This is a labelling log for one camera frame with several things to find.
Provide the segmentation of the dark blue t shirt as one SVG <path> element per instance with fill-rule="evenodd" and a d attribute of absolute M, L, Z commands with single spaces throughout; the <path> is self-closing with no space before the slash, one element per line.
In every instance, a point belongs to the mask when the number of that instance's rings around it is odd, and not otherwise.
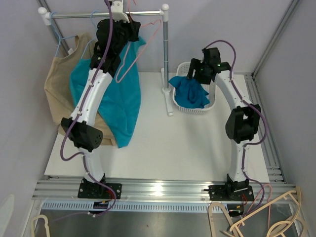
<path fill-rule="evenodd" d="M 203 109 L 210 103 L 209 93 L 195 79 L 174 76 L 169 83 L 176 89 L 175 101 L 187 109 Z"/>

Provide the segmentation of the pink wire hanger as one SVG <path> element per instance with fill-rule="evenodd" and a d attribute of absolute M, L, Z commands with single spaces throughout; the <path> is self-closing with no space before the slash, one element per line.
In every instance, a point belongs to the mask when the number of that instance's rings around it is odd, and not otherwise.
<path fill-rule="evenodd" d="M 125 63 L 126 63 L 126 57 L 127 57 L 127 54 L 130 50 L 130 47 L 131 47 L 131 43 L 129 43 L 129 45 L 127 46 L 127 50 L 125 52 L 125 55 L 124 55 L 124 58 L 123 58 L 123 63 L 122 63 L 122 66 L 119 67 L 118 69 L 118 73 L 115 77 L 115 81 L 116 83 L 120 83 L 124 77 L 128 74 L 128 72 L 130 71 L 130 69 L 134 66 L 134 64 L 136 64 L 136 62 L 138 61 L 138 59 L 140 58 L 140 56 L 143 54 L 143 52 L 145 51 L 145 49 L 148 47 L 149 43 L 155 38 L 156 34 L 158 33 L 159 29 L 161 28 L 162 26 L 162 20 L 161 19 L 157 19 L 155 20 L 154 22 L 149 22 L 145 25 L 141 25 L 141 28 L 144 28 L 146 26 L 149 26 L 149 25 L 155 25 L 157 22 L 159 22 L 159 25 L 157 27 L 157 29 L 154 31 L 154 33 L 152 34 L 152 36 L 149 38 L 149 40 L 146 42 L 145 45 L 142 45 L 138 48 L 138 51 L 136 53 L 136 57 L 135 57 L 135 60 L 130 64 L 129 68 L 124 72 L 124 74 L 119 78 L 119 74 L 122 70 L 122 68 L 125 66 Z"/>

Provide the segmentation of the teal t shirt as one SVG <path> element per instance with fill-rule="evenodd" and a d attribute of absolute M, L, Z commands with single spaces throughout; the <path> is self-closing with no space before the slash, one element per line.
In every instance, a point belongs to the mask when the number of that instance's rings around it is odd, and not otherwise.
<path fill-rule="evenodd" d="M 146 42 L 142 38 L 131 43 L 125 66 L 118 78 L 135 60 L 138 48 L 145 44 Z M 127 46 L 120 54 L 121 59 L 124 58 L 126 50 Z M 137 64 L 134 64 L 120 83 L 112 81 L 108 86 L 98 109 L 101 120 L 96 121 L 95 125 L 99 126 L 99 130 L 103 132 L 105 138 L 107 137 L 106 131 L 111 131 L 119 148 L 126 147 L 133 136 L 140 106 L 141 89 Z"/>

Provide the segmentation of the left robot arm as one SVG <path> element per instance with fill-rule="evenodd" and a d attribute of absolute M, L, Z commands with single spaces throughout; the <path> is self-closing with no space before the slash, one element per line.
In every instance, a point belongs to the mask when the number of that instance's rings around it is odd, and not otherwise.
<path fill-rule="evenodd" d="M 103 140 L 101 130 L 95 128 L 95 118 L 103 95 L 112 82 L 121 63 L 120 54 L 129 42 L 139 40 L 141 23 L 134 20 L 105 19 L 97 25 L 97 42 L 89 64 L 87 81 L 80 100 L 69 118 L 62 118 L 61 126 L 78 152 L 70 158 L 60 156 L 63 161 L 78 155 L 85 169 L 79 186 L 79 198 L 116 199 L 120 188 L 106 183 L 97 149 Z"/>

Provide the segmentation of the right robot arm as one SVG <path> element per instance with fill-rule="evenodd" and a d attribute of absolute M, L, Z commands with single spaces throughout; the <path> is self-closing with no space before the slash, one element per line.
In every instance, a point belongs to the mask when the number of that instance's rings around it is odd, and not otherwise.
<path fill-rule="evenodd" d="M 253 189 L 247 175 L 247 145 L 258 132 L 261 108 L 254 105 L 233 81 L 229 63 L 222 62 L 218 48 L 202 49 L 203 59 L 190 62 L 188 79 L 200 84 L 215 83 L 222 91 L 231 113 L 225 124 L 225 132 L 231 140 L 231 164 L 223 185 L 210 185 L 206 192 L 211 201 L 253 200 Z"/>

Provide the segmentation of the white perforated plastic basket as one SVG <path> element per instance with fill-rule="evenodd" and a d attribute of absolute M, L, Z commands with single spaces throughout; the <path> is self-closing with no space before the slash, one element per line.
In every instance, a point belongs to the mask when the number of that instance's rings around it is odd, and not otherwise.
<path fill-rule="evenodd" d="M 201 84 L 196 79 L 188 79 L 189 67 L 190 62 L 181 63 L 176 76 L 169 80 L 173 87 L 172 98 L 179 111 L 201 115 L 214 105 L 216 86 L 214 83 Z"/>

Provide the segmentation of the metal clothes rack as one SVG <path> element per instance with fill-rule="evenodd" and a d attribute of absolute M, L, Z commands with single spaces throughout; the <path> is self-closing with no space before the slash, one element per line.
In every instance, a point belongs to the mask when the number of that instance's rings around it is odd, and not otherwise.
<path fill-rule="evenodd" d="M 55 41 L 57 43 L 57 38 L 53 32 L 50 20 L 49 20 L 49 14 L 51 13 L 49 11 L 48 3 L 45 0 L 39 0 L 38 1 L 39 8 L 38 13 L 42 17 L 45 25 L 51 30 L 52 36 L 55 38 Z M 172 116 L 173 115 L 173 108 L 172 108 L 172 101 L 171 101 L 171 89 L 169 87 L 169 62 L 168 62 L 168 19 L 169 19 L 169 5 L 163 4 L 160 10 L 157 11 L 139 11 L 139 12 L 125 12 L 127 16 L 160 16 L 162 19 L 162 25 L 163 25 L 163 68 L 161 70 L 161 78 L 163 80 L 163 88 L 162 92 L 165 97 L 165 104 L 166 104 L 166 110 L 167 115 Z M 91 14 L 88 13 L 67 13 L 67 14 L 55 14 L 54 19 L 70 19 L 70 18 L 89 18 Z M 93 17 L 108 17 L 109 13 L 96 13 L 93 15 Z"/>

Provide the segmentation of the beige tank top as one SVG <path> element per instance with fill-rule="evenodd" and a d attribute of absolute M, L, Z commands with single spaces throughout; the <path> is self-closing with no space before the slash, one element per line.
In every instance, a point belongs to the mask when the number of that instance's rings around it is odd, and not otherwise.
<path fill-rule="evenodd" d="M 60 125 L 62 118 L 69 118 L 86 85 L 90 58 L 95 40 L 85 32 L 75 36 L 75 50 L 66 57 L 53 58 L 44 90 L 52 119 Z"/>

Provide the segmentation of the beige wooden hangers pile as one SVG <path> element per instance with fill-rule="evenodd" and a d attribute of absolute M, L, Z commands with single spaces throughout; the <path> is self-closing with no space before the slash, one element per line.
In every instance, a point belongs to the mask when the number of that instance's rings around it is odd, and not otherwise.
<path fill-rule="evenodd" d="M 259 207 L 257 210 L 253 211 L 250 214 L 247 214 L 245 217 L 242 217 L 240 220 L 233 222 L 232 218 L 229 215 L 228 210 L 225 209 L 224 205 L 220 202 L 213 202 L 208 207 L 208 219 L 209 219 L 209 225 L 210 225 L 210 231 L 211 236 L 216 236 L 216 227 L 214 223 L 214 215 L 213 215 L 213 208 L 217 207 L 222 211 L 222 214 L 225 216 L 226 221 L 228 222 L 228 229 L 221 230 L 220 232 L 227 236 L 227 237 L 242 237 L 243 232 L 240 230 L 242 226 L 245 226 L 246 222 L 250 219 L 252 219 L 255 215 L 258 215 L 260 212 L 267 210 L 268 214 L 267 217 L 264 219 L 265 222 L 267 222 L 267 232 L 265 236 L 267 237 L 284 237 L 286 236 L 285 232 L 290 229 L 292 225 L 294 225 L 296 222 L 298 222 L 301 226 L 301 230 L 299 232 L 299 236 L 301 237 L 308 237 L 308 227 L 307 224 L 300 216 L 301 212 L 301 206 L 302 206 L 302 193 L 301 188 L 299 186 L 296 186 L 294 190 L 290 190 L 279 197 L 271 200 L 272 193 L 269 193 L 268 202 L 264 204 L 262 207 Z M 279 200 L 287 200 L 291 199 L 292 202 L 296 205 L 294 210 L 296 211 L 293 215 L 289 216 L 285 220 L 278 221 L 274 224 L 271 223 L 271 208 L 272 205 L 275 204 Z"/>

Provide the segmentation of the aluminium corner frame post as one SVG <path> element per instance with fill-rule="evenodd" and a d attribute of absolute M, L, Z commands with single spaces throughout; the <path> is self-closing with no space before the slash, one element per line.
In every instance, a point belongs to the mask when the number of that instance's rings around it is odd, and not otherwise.
<path fill-rule="evenodd" d="M 301 0 L 291 0 L 290 4 L 283 14 L 278 26 L 276 27 L 271 39 L 269 40 L 263 54 L 260 56 L 260 59 L 258 63 L 256 64 L 253 72 L 252 72 L 252 77 L 256 78 L 257 75 L 259 74 L 260 70 L 264 66 L 265 62 L 267 61 L 269 55 L 272 53 L 272 50 L 275 48 L 277 45 L 278 41 L 280 40 L 282 34 L 287 28 L 287 25 L 289 24 L 290 20 L 294 16 L 296 10 L 298 9 Z"/>

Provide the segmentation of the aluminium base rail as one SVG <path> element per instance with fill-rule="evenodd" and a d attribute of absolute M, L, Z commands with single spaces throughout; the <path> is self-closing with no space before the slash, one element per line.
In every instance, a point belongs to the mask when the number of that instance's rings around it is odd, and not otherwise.
<path fill-rule="evenodd" d="M 261 190 L 250 183 L 246 199 L 229 199 L 222 182 L 107 178 L 106 185 L 114 194 L 98 184 L 88 186 L 81 177 L 47 176 L 37 182 L 32 199 L 42 200 L 48 210 L 206 213 L 211 202 L 251 204 Z"/>

